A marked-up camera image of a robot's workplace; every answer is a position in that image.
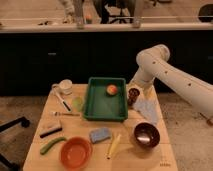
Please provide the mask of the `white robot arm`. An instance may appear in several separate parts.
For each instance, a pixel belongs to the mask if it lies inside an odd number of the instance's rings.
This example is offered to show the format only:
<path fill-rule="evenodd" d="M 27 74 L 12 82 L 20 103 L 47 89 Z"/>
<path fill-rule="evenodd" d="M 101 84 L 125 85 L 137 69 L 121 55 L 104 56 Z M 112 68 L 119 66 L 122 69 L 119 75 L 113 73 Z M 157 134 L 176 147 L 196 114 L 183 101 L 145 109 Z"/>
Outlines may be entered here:
<path fill-rule="evenodd" d="M 157 78 L 200 113 L 213 117 L 213 85 L 173 67 L 169 58 L 170 50 L 164 44 L 140 51 L 136 55 L 138 70 L 130 83 L 148 93 Z"/>

